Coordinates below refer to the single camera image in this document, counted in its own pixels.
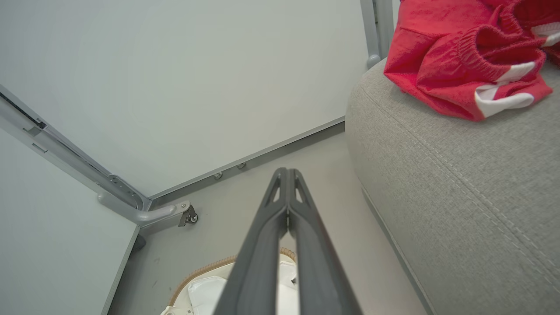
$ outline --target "gray couch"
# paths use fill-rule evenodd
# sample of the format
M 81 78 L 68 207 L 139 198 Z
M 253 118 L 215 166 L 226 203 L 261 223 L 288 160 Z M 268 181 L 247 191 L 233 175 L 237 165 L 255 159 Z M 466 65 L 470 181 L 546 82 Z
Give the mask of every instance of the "gray couch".
M 437 114 L 383 75 L 354 89 L 356 174 L 434 314 L 560 314 L 560 69 L 536 106 Z

